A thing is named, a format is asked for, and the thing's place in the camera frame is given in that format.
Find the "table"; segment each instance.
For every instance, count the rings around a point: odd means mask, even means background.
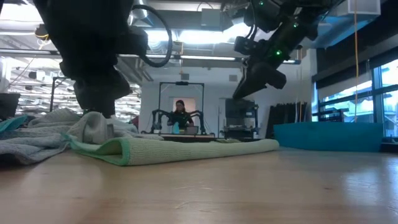
[[[398,156],[286,150],[118,167],[64,152],[0,168],[0,220],[398,223]]]

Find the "towel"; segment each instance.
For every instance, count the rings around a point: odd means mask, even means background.
[[[10,159],[27,165],[57,155],[68,144],[61,135],[65,133],[76,141],[90,144],[102,144],[113,137],[149,138],[135,133],[132,124],[118,126],[119,122],[105,119],[97,112],[81,118],[69,109],[55,110],[30,121],[28,128],[15,130],[25,119],[9,119],[0,125],[0,161]]]
[[[140,138],[114,138],[102,145],[85,144],[65,136],[80,154],[102,159],[118,166],[137,166],[164,162],[238,156],[276,150],[273,139],[232,143],[180,143]]]

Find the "blue container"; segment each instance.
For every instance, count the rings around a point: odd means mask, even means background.
[[[279,124],[274,131],[280,146],[316,151],[379,152],[384,136],[378,123]]]
[[[180,134],[180,128],[178,122],[174,123],[172,128],[172,134]]]

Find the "blue bottle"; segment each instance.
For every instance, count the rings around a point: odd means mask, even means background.
[[[178,126],[178,122],[174,123],[172,128],[172,134],[180,134],[180,127]]]

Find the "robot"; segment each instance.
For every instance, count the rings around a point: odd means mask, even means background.
[[[237,37],[234,50],[247,55],[244,73],[234,99],[267,88],[282,89],[286,76],[277,71],[290,53],[308,37],[315,40],[317,26],[328,12],[344,0],[250,0],[244,23],[251,27],[245,37]],[[63,74],[75,80],[76,98],[84,110],[114,114],[114,101],[130,93],[129,84],[114,66],[117,54],[136,54],[153,67],[170,59],[171,31],[155,9],[125,0],[34,0],[50,39],[58,48]],[[131,10],[145,9],[164,23],[169,35],[168,52],[160,63],[146,57],[147,34],[129,27]],[[275,32],[269,40],[254,41],[258,29]]]

